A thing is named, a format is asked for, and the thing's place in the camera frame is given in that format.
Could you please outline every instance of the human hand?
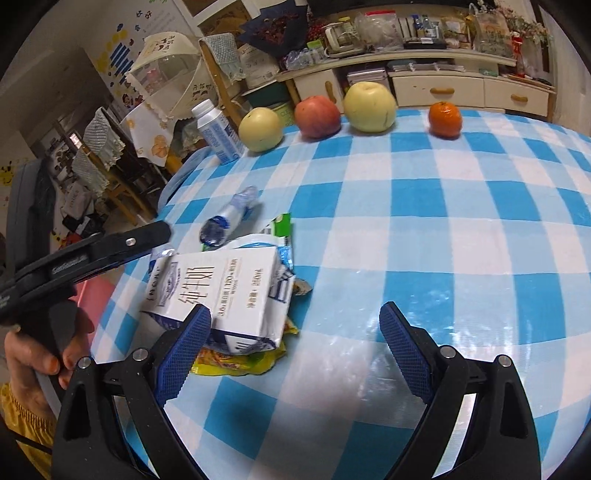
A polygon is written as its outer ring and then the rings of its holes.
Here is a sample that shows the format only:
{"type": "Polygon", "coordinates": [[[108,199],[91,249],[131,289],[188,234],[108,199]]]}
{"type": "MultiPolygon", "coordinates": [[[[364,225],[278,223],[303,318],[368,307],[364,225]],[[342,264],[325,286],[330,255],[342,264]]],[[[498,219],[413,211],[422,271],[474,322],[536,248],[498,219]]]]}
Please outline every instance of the human hand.
{"type": "Polygon", "coordinates": [[[59,373],[60,385],[66,389],[76,362],[90,354],[88,334],[94,331],[94,325],[86,312],[78,309],[74,337],[62,354],[63,367],[58,359],[36,340],[17,330],[8,332],[4,339],[4,349],[10,373],[10,388],[17,401],[38,417],[54,420],[55,416],[47,404],[35,371],[45,375],[59,373]]]}

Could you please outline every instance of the orange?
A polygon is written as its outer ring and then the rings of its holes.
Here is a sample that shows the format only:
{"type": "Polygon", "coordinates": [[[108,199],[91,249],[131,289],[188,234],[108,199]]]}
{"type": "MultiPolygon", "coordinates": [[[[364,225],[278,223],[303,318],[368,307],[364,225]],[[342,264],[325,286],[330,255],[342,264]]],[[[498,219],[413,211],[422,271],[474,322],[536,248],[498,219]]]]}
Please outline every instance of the orange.
{"type": "Polygon", "coordinates": [[[462,114],[449,102],[437,102],[429,109],[431,133],[442,138],[457,138],[462,131],[462,114]]]}

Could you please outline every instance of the white box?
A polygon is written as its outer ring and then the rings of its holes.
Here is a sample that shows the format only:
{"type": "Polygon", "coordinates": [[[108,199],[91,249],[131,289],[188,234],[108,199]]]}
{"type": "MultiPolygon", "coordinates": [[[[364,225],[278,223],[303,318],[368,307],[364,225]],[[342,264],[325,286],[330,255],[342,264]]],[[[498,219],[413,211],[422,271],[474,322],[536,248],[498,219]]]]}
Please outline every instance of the white box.
{"type": "Polygon", "coordinates": [[[279,347],[294,277],[276,247],[238,248],[159,258],[142,311],[177,328],[195,304],[212,314],[207,345],[231,355],[279,347]]]}

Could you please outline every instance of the apple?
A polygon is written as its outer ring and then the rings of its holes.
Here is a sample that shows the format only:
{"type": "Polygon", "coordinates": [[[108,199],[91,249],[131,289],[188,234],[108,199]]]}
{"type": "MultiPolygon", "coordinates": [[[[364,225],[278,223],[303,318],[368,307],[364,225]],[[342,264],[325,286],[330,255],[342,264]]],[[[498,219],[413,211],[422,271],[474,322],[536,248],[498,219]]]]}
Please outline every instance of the apple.
{"type": "Polygon", "coordinates": [[[257,107],[242,119],[238,136],[252,152],[264,152],[276,147],[283,139],[283,125],[270,108],[257,107]]]}
{"type": "Polygon", "coordinates": [[[355,83],[343,100],[345,115],[357,130],[380,133],[396,120],[396,100],[381,83],[355,83]]]}
{"type": "Polygon", "coordinates": [[[320,139],[340,130],[340,112],[328,98],[316,95],[295,107],[295,124],[304,137],[320,139]]]}

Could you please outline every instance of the red apple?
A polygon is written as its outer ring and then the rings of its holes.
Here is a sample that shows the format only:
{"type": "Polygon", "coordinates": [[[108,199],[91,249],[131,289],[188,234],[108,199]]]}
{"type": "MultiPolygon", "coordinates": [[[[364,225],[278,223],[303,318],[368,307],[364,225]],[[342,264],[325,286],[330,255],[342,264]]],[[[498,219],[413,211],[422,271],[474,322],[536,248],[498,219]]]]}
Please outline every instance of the red apple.
{"type": "Polygon", "coordinates": [[[295,122],[308,138],[326,138],[340,130],[340,112],[326,97],[313,96],[295,107],[295,122]]]}

